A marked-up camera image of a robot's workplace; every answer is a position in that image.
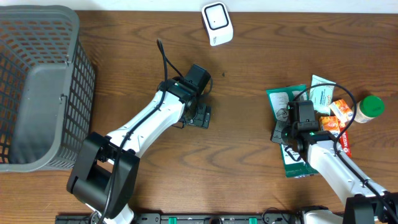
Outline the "green 3M product pouch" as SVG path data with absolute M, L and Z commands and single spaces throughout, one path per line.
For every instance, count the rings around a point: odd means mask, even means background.
M 289 124 L 287 103 L 292 101 L 304 89 L 306 89 L 306 85 L 301 84 L 266 90 L 278 131 L 282 131 Z M 300 154 L 295 152 L 290 146 L 280 144 L 280 151 L 287 178 L 301 178 L 317 174 L 317 171 L 307 164 Z

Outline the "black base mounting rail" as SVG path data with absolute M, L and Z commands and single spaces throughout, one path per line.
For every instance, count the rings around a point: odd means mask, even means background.
M 272 211 L 264 215 L 161 215 L 143 213 L 136 215 L 133 224 L 265 224 L 265 223 L 342 223 L 343 218 L 329 210 L 315 210 L 307 213 L 280 214 Z

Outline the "light green wipes pack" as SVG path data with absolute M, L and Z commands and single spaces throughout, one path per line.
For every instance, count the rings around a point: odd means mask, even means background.
M 335 84 L 332 81 L 312 75 L 312 88 L 310 89 L 310 100 L 313 102 L 314 110 L 320 114 L 330 115 L 329 105 L 333 98 Z

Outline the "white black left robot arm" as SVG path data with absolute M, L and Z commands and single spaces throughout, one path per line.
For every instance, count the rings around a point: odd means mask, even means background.
M 133 119 L 105 136 L 90 133 L 67 182 L 67 191 L 92 209 L 90 223 L 131 223 L 128 202 L 141 157 L 169 127 L 209 127 L 211 107 L 202 100 L 213 87 L 211 75 L 192 65 L 186 75 L 164 80 L 150 103 Z

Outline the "white cube barcode scanner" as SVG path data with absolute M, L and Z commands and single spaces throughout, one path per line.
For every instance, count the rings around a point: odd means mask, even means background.
M 233 25 L 223 2 L 213 2 L 201 9 L 202 22 L 212 47 L 233 39 Z

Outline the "green lid white jar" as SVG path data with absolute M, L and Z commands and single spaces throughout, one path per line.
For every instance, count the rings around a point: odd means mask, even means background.
M 354 120 L 357 123 L 367 123 L 383 114 L 385 104 L 378 96 L 369 95 L 353 106 L 352 111 L 354 110 L 356 110 Z

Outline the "grey plastic shopping basket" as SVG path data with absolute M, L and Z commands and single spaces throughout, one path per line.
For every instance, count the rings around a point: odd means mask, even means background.
M 71 169 L 88 135 L 96 74 L 65 6 L 1 8 L 1 171 Z

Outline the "red Nescafe stick box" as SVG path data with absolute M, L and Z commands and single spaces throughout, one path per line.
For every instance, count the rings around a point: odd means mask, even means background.
M 351 158 L 352 153 L 351 153 L 351 148 L 350 148 L 350 144 L 349 144 L 348 133 L 347 132 L 343 133 L 343 130 L 345 128 L 345 123 L 338 121 L 338 125 L 339 125 L 339 129 L 340 129 L 340 133 L 342 133 L 341 137 L 339 138 L 340 144 L 343 148 L 343 151 L 346 153 L 346 155 L 349 158 Z

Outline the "orange white small packet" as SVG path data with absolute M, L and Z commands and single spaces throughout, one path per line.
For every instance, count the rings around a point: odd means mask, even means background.
M 337 137 L 340 133 L 339 121 L 336 116 L 321 116 L 319 125 L 321 131 L 329 131 L 334 137 Z

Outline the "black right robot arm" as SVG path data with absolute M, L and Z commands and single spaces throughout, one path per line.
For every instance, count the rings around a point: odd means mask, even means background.
M 305 207 L 301 223 L 397 223 L 397 193 L 388 192 L 370 179 L 335 142 L 328 131 L 299 130 L 294 124 L 277 121 L 271 141 L 297 143 L 309 163 L 329 184 L 345 207 L 336 215 L 322 206 Z

